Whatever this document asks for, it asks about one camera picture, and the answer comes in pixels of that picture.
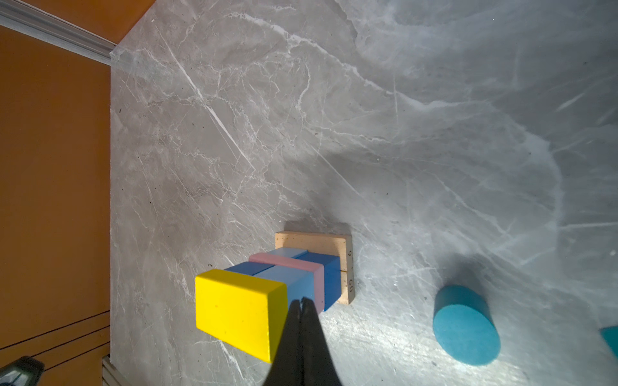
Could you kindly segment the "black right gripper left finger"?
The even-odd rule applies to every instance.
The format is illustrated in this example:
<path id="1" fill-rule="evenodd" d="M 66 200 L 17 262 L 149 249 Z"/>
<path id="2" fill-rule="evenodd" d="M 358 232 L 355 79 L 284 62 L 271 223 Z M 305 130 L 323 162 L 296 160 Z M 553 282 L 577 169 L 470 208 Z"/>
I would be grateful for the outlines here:
<path id="1" fill-rule="evenodd" d="M 278 350 L 263 384 L 264 386 L 303 384 L 300 318 L 300 301 L 294 300 L 288 310 Z"/>

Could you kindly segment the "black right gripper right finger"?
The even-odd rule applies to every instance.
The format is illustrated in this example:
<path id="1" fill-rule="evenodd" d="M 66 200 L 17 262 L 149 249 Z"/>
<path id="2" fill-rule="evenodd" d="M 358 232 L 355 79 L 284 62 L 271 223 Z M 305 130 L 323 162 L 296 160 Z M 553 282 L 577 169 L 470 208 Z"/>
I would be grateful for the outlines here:
<path id="1" fill-rule="evenodd" d="M 315 303 L 308 298 L 301 302 L 301 345 L 304 385 L 341 386 Z"/>

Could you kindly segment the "yellow wood block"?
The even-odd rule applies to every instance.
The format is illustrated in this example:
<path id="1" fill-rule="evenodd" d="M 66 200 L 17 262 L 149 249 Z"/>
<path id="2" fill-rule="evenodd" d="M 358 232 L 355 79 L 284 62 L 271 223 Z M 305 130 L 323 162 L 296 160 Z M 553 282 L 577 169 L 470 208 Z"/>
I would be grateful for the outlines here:
<path id="1" fill-rule="evenodd" d="M 196 276 L 195 297 L 197 329 L 273 362 L 288 312 L 284 283 L 213 269 Z"/>

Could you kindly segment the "pink wood block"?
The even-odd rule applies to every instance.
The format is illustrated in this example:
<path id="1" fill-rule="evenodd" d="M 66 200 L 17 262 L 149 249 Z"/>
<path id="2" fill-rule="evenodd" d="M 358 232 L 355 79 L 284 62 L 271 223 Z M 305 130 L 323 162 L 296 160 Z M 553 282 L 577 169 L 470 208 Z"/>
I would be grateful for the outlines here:
<path id="1" fill-rule="evenodd" d="M 314 302 L 318 312 L 322 312 L 325 306 L 325 289 L 324 289 L 324 267 L 315 262 L 307 262 L 304 260 L 283 257 L 272 253 L 256 253 L 249 257 L 250 262 L 263 264 L 271 264 L 282 266 L 290 269 L 297 269 L 306 272 L 311 272 L 314 275 Z"/>

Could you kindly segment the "dark blue wood cube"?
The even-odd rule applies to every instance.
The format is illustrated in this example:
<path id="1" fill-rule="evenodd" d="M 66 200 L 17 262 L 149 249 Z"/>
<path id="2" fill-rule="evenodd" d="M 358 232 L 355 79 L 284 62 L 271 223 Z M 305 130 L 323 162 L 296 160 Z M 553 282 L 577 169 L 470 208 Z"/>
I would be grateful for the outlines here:
<path id="1" fill-rule="evenodd" d="M 341 259 L 338 256 L 308 252 L 297 260 L 313 262 L 324 268 L 324 307 L 327 311 L 341 297 Z"/>

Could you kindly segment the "light blue wood cube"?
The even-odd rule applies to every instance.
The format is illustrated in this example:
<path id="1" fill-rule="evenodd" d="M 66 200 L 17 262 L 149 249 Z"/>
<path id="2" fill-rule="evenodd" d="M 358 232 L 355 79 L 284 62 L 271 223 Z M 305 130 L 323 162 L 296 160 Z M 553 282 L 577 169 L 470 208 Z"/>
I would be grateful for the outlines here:
<path id="1" fill-rule="evenodd" d="M 308 253 L 307 249 L 294 249 L 294 248 L 287 248 L 287 247 L 274 249 L 269 252 L 270 255 L 286 257 L 286 258 L 293 258 L 293 259 L 302 257 L 303 255 L 306 255 L 307 253 Z"/>

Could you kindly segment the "natural wood block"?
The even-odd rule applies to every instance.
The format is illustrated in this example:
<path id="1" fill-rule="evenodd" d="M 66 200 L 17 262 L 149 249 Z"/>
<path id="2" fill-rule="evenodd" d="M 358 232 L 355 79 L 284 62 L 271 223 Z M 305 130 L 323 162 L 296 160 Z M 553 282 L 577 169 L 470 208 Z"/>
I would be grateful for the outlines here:
<path id="1" fill-rule="evenodd" d="M 275 234 L 275 248 L 307 249 L 310 253 L 338 256 L 341 259 L 339 304 L 350 305 L 356 297 L 351 235 L 282 231 Z"/>

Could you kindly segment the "teal wood cylinder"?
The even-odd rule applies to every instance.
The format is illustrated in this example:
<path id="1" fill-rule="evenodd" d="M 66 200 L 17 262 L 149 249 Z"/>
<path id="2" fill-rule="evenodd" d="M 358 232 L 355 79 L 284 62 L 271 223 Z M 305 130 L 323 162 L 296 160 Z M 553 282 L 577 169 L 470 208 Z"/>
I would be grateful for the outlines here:
<path id="1" fill-rule="evenodd" d="M 484 366 L 501 351 L 487 302 L 465 286 L 445 286 L 436 294 L 433 331 L 442 349 L 460 363 Z"/>

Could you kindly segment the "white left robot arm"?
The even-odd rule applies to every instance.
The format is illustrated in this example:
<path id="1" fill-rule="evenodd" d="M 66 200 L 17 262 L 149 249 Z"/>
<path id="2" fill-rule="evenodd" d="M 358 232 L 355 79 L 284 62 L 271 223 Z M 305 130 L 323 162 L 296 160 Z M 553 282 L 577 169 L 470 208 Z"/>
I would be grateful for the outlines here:
<path id="1" fill-rule="evenodd" d="M 1 386 L 37 386 L 44 372 L 44 364 L 30 356 L 23 356 L 1 368 Z"/>

